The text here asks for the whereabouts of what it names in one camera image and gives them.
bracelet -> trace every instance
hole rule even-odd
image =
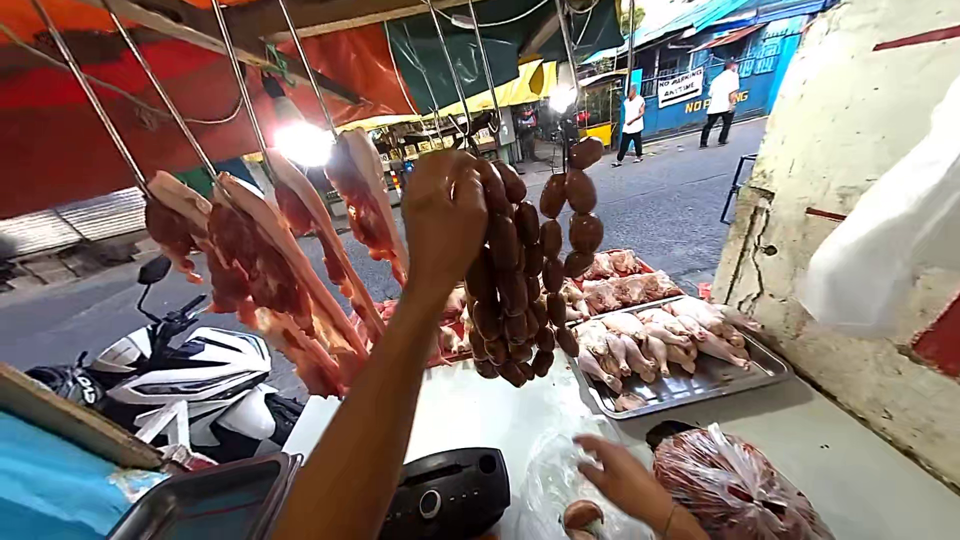
[[[666,534],[670,530],[670,524],[673,522],[673,513],[675,511],[677,511],[677,504],[673,503],[673,505],[670,506],[670,515],[666,517],[666,525],[663,526],[663,538],[667,537]]]

asphalt road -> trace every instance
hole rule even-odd
[[[722,148],[697,150],[696,135],[652,143],[644,149],[643,162],[632,163],[633,157],[628,156],[618,168],[611,168],[613,154],[604,156],[588,171],[597,186],[595,212],[605,226],[601,250],[634,249],[689,292],[695,292],[698,282],[712,282],[726,241],[727,226],[719,217],[733,171],[741,155],[756,152],[764,127],[765,120],[735,125],[730,144]],[[548,158],[549,147],[541,147],[539,153]],[[528,185],[528,198],[536,202],[551,174],[549,163],[524,163],[521,168],[526,171],[521,178]],[[569,210],[559,218],[564,230],[568,214]],[[402,233],[398,209],[395,215]],[[342,238],[373,298],[396,297],[400,290],[389,264],[370,259],[351,234]],[[300,245],[326,282],[319,241],[304,238]],[[203,269],[203,258],[197,259]],[[0,361],[19,369],[71,362],[81,351],[95,355],[143,326],[146,320],[134,308],[142,290],[136,284],[137,270],[137,265],[129,264],[76,282],[0,295]],[[348,308],[336,287],[327,284]],[[171,273],[154,286],[145,306],[163,313],[205,292],[208,289]],[[205,315],[201,324],[243,330],[232,315]],[[289,397],[305,395],[292,365],[279,354],[275,354],[269,382]]]

white counter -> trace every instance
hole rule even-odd
[[[428,370],[406,460],[453,448],[498,448],[516,498],[537,438],[564,418],[600,412],[581,384],[559,351],[545,379],[520,389],[482,379],[471,362]],[[322,407],[320,401],[308,409]],[[724,432],[755,444],[807,495],[838,539],[957,537],[960,497],[799,380],[612,423],[649,464],[644,436],[667,419],[704,427],[719,422]],[[308,446],[319,437],[320,423],[310,424],[295,428],[298,439],[313,431],[305,437],[314,441]],[[303,448],[288,444],[284,450]]]

hand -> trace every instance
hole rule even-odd
[[[603,469],[585,462],[577,465],[577,469],[597,486],[600,493],[627,515],[663,532],[673,510],[673,498],[643,463],[623,445],[594,435],[577,435],[573,442],[587,452],[596,454],[603,465]]]
[[[476,258],[487,229],[487,205],[476,158],[458,150],[423,155],[403,196],[410,250],[410,290],[446,299]]]

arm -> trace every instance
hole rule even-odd
[[[674,503],[626,447],[593,435],[579,435],[573,440],[596,454],[603,465],[603,469],[598,469],[580,463],[577,468],[627,515],[650,526],[664,540],[709,540],[697,518]]]
[[[273,538],[373,539],[380,531],[444,303],[486,229],[473,164],[458,151],[420,158],[403,199],[410,280],[365,369],[298,474]]]

